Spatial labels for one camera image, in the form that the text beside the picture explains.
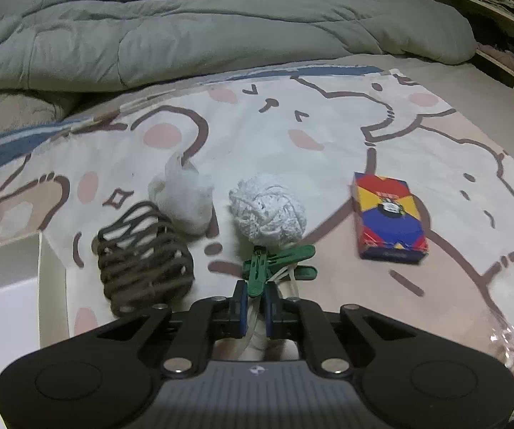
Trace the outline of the beige fluffy pillow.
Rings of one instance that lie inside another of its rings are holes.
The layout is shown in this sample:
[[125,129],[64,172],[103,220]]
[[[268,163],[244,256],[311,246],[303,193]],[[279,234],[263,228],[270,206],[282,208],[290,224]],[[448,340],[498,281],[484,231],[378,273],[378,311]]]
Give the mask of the beige fluffy pillow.
[[0,135],[16,129],[63,120],[77,102],[76,94],[1,91]]

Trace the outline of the cartoon bear print blanket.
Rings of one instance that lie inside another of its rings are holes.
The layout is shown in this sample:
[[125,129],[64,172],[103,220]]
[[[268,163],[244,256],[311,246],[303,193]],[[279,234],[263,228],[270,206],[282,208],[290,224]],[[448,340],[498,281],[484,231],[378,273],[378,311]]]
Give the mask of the cartoon bear print blanket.
[[[227,295],[251,246],[230,195],[275,175],[306,212],[303,241],[318,277],[302,296],[346,302],[483,347],[514,325],[514,91],[471,67],[425,64],[380,73],[214,79],[164,85],[107,102],[0,168],[0,243],[40,232],[68,271],[73,333],[111,321],[96,236],[148,198],[181,154],[212,179],[214,219],[189,249],[191,303]],[[363,261],[353,179],[405,181],[426,231],[418,266]]]

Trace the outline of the green clothes pegs with string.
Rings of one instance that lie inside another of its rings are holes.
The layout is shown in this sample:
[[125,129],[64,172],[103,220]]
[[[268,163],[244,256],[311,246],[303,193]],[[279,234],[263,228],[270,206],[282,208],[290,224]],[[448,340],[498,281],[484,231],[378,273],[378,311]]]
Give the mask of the green clothes pegs with string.
[[[317,269],[303,265],[303,261],[313,258],[316,250],[313,245],[298,245],[273,252],[263,246],[255,246],[252,256],[242,265],[242,279],[246,282],[246,334],[235,345],[233,357],[242,358],[248,350],[257,350],[253,339],[265,345],[270,339],[265,326],[265,284],[275,283],[277,288],[287,281],[291,294],[299,299],[299,281],[311,282],[317,277]],[[280,322],[282,322],[282,301],[280,291]]]

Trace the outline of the white shallow box tray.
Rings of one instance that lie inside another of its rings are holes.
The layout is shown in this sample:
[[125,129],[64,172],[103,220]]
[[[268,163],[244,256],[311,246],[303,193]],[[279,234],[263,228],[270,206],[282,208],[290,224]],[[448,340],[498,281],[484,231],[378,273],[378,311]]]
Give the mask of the white shallow box tray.
[[16,359],[68,338],[66,268],[47,239],[35,232],[1,243],[0,373]]

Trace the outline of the colourful playing card box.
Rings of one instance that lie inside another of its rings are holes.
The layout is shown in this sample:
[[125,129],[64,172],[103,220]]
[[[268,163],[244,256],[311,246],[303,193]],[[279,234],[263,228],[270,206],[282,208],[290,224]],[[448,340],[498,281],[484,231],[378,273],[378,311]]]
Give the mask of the colourful playing card box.
[[429,252],[420,212],[403,180],[357,172],[352,184],[359,256],[416,265]]

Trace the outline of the grey quilted duvet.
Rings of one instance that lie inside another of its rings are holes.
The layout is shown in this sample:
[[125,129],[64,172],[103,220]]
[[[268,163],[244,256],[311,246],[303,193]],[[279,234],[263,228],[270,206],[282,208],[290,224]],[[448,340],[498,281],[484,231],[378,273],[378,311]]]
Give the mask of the grey quilted duvet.
[[39,0],[0,19],[0,90],[117,92],[350,54],[457,65],[476,47],[434,0]]

